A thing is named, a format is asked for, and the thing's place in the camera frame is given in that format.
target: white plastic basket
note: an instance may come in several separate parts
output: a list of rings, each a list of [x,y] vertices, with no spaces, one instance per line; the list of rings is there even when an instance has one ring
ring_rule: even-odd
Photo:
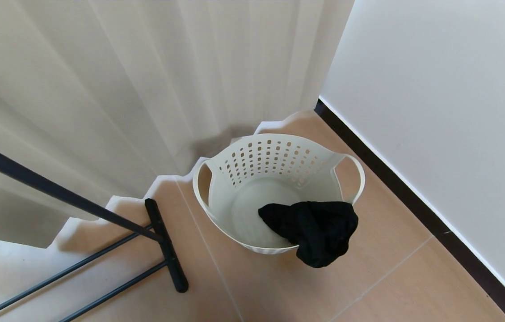
[[[193,189],[212,222],[231,239],[257,253],[284,253],[298,245],[273,232],[258,209],[269,203],[342,200],[335,168],[345,157],[354,162],[360,175],[358,192],[345,200],[354,204],[365,184],[357,159],[284,134],[242,137],[201,163]]]

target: tile floor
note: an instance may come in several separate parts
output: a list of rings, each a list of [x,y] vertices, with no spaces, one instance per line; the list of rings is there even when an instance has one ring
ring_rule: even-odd
[[[349,147],[314,112],[263,132],[308,137],[329,149]],[[158,271],[85,314],[81,321],[473,322],[505,315],[389,189],[365,168],[355,205],[359,227],[347,255],[312,269],[294,252],[261,255],[216,229],[199,207],[191,178],[160,177],[157,200],[189,291]],[[343,191],[357,186],[349,161],[337,169]],[[115,198],[108,208],[148,224],[143,201]],[[0,303],[128,232],[98,220],[71,219],[47,249],[0,241]],[[1,322],[58,321],[161,260],[156,243],[138,237],[69,277],[0,313]]]

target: curtain fold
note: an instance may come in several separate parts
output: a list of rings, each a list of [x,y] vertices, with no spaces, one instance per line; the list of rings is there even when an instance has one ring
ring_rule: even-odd
[[[0,0],[0,152],[99,204],[143,196],[314,108],[352,4]],[[8,180],[0,200],[48,198]]]

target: black cloth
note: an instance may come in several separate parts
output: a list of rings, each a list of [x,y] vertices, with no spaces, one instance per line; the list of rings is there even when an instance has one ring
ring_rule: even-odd
[[[326,267],[348,251],[348,240],[358,227],[351,204],[341,201],[271,203],[258,210],[275,233],[298,244],[296,256],[311,267]]]

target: black metal pole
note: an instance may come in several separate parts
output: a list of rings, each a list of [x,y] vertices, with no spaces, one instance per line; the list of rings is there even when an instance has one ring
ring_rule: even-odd
[[[171,238],[169,238],[169,234],[165,228],[163,218],[161,218],[157,202],[148,198],[145,200],[145,205],[155,233],[160,234],[165,239],[164,242],[159,243],[159,246],[161,247],[163,257],[165,257],[165,261],[167,262],[169,274],[171,275],[171,279],[173,279],[173,285],[175,286],[177,292],[185,293],[189,289],[189,282],[187,281],[187,277],[185,277],[185,273],[183,273],[183,269],[181,269],[181,263],[177,258],[177,254],[175,254],[173,242],[171,242]]]
[[[147,225],[145,228],[147,229],[151,229],[151,225]],[[90,263],[91,261],[94,261],[95,259],[101,257],[102,255],[105,255],[107,253],[109,253],[110,251],[118,248],[119,246],[122,246],[124,243],[134,239],[135,237],[139,236],[138,233],[133,233],[133,234],[130,234],[129,236],[126,236],[124,237],[123,239],[121,240],[118,240],[117,242],[115,243],[112,243],[112,245],[98,251],[97,253],[93,254],[93,255],[90,255],[88,258],[85,258],[81,261],[79,261],[78,263],[75,263],[74,265],[72,265],[72,267],[69,267],[67,269],[64,269],[64,271],[61,271],[60,273],[54,275],[53,277],[50,277],[49,279],[46,279],[45,281],[43,281],[42,283],[39,283],[29,289],[27,289],[26,291],[18,294],[17,296],[15,297],[12,297],[11,299],[3,302],[0,304],[0,310],[4,309],[4,308],[7,308],[8,306],[14,304],[15,302],[18,302],[20,300],[22,300],[24,297],[26,296],[29,296],[30,294],[36,292],[36,291],[39,291],[40,289],[50,285],[51,283],[54,283],[55,281],[58,281],[59,279],[61,279],[62,277],[65,277],[66,275],[68,275],[69,273],[72,273],[73,271],[75,271],[76,269],[79,269],[80,267],[83,267],[84,265],[86,265],[87,263]]]
[[[65,203],[71,204],[72,206],[84,210],[85,212],[89,212],[99,218],[103,218],[109,222],[112,222],[118,226],[122,226],[126,229],[131,230],[132,232],[136,232],[142,236],[150,238],[154,241],[163,242],[164,239],[162,236],[151,232],[151,230],[147,230],[142,226],[123,218],[106,208],[92,202],[90,200],[85,199],[84,197],[75,194],[74,192],[58,185],[57,183],[42,177],[41,175],[31,171],[30,169],[20,165],[16,161],[9,159],[8,157],[2,155],[0,153],[0,172],[11,177],[21,183],[28,185],[36,190],[44,192],[45,194],[52,196],[58,200],[61,200]]]
[[[142,279],[148,277],[149,275],[152,275],[153,273],[155,273],[159,269],[165,267],[166,265],[167,265],[167,261],[162,261],[161,263],[155,265],[154,267],[151,267],[150,269],[148,269],[147,271],[145,271],[144,273],[142,273],[138,277],[135,277],[134,279],[128,281],[127,283],[123,284],[122,286],[120,286],[120,287],[114,289],[113,291],[107,293],[103,297],[98,298],[97,300],[95,300],[94,302],[91,302],[87,306],[84,306],[83,308],[81,308],[80,310],[78,310],[78,311],[74,312],[73,314],[67,316],[63,320],[60,320],[60,322],[69,322],[69,321],[74,320],[75,318],[78,318],[79,316],[85,314],[89,310],[95,308],[96,306],[102,304],[103,302],[109,300],[110,298],[112,298],[112,297],[118,295],[119,293],[125,291],[129,287],[132,287],[136,283],[142,281]]]

